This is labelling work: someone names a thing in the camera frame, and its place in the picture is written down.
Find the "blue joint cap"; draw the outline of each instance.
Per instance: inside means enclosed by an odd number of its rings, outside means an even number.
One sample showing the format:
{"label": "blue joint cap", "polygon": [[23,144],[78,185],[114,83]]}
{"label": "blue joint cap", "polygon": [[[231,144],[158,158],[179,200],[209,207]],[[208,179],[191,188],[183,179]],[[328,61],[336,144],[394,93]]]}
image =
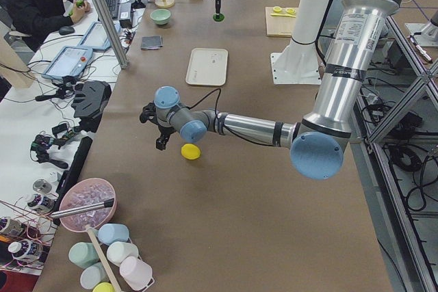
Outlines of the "blue joint cap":
{"label": "blue joint cap", "polygon": [[341,169],[344,152],[331,136],[310,132],[299,135],[292,142],[290,158],[303,176],[327,179]]}
{"label": "blue joint cap", "polygon": [[182,126],[179,134],[187,143],[196,143],[207,132],[207,127],[200,120],[187,122]]}
{"label": "blue joint cap", "polygon": [[165,85],[160,87],[155,92],[155,98],[153,100],[155,106],[159,109],[170,109],[179,103],[179,93],[173,87]]}

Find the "pink bowl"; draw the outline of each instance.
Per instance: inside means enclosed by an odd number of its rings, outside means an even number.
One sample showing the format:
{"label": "pink bowl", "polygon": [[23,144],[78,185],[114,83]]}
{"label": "pink bowl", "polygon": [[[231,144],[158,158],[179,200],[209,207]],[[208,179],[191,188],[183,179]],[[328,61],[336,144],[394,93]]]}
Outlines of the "pink bowl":
{"label": "pink bowl", "polygon": [[116,191],[105,179],[89,178],[78,182],[62,199],[60,210],[94,204],[109,198],[114,198],[114,205],[111,208],[63,217],[60,218],[61,224],[69,231],[82,233],[86,231],[86,225],[99,229],[102,225],[109,222],[116,212]]}

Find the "green bowl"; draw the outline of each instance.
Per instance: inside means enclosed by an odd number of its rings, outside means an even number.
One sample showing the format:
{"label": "green bowl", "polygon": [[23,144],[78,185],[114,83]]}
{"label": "green bowl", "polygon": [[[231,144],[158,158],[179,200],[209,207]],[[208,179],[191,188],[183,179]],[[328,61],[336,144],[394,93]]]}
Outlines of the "green bowl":
{"label": "green bowl", "polygon": [[170,10],[165,10],[161,8],[159,10],[154,10],[153,12],[151,12],[151,19],[156,25],[165,25],[169,23],[171,15],[172,14],[170,13]]}

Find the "person's hand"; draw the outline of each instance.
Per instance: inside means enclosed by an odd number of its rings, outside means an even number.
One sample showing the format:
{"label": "person's hand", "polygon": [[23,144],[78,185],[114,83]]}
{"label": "person's hand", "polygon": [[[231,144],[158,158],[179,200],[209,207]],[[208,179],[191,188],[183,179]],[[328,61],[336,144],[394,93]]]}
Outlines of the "person's hand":
{"label": "person's hand", "polygon": [[85,15],[85,8],[86,6],[77,7],[76,1],[73,1],[73,14],[70,16],[73,24],[78,23],[81,18]]}
{"label": "person's hand", "polygon": [[85,7],[85,13],[88,13],[91,10],[91,5],[88,1],[83,1],[83,6]]}

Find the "white desk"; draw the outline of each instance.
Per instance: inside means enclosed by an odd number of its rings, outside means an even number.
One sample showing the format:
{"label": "white desk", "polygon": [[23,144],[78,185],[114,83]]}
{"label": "white desk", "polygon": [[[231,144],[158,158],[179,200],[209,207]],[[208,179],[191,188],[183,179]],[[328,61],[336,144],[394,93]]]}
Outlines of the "white desk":
{"label": "white desk", "polygon": [[[90,24],[97,21],[97,12],[93,9],[92,0],[88,1],[91,3],[92,9],[74,26],[75,35],[85,34]],[[143,13],[144,9],[135,11],[133,17],[134,29]],[[40,60],[51,61],[63,46],[76,46],[81,39],[79,36],[71,35],[55,40],[59,37],[61,37],[59,33],[50,34],[46,39],[49,42],[42,45],[30,63]],[[84,72],[84,77],[89,80],[106,81],[113,86],[120,72],[120,66],[112,49],[104,53],[94,52],[92,60],[102,55],[105,57],[97,59],[92,64],[92,69],[89,72],[88,70]],[[48,64],[47,62],[40,62],[30,64],[30,67],[32,70],[42,73]],[[35,81],[28,89],[11,88],[5,99],[0,102],[0,144],[2,145],[0,150],[0,172],[2,173],[0,199],[11,204],[14,204],[26,194],[32,194],[32,184],[37,179],[48,178],[52,172],[63,172],[62,169],[55,167],[53,164],[37,163],[30,159],[30,146],[35,136],[41,131],[52,135],[51,128],[58,125],[61,121],[68,121],[71,126],[79,123],[78,119],[73,119],[74,110],[70,106],[73,98],[66,100],[53,99],[53,102],[59,105],[62,110],[56,109],[50,101],[30,101],[43,92],[54,94],[54,91],[50,92],[52,89],[50,80],[42,78],[39,74],[35,74],[35,76],[40,83]],[[15,103],[9,100],[26,103]],[[49,149],[50,158],[61,159],[70,165],[80,139],[85,135],[92,137],[93,134],[81,133],[60,150],[57,149],[57,146],[52,146]],[[23,200],[18,203],[22,207],[25,206]],[[5,215],[15,217],[11,209],[0,204],[0,216]]]}

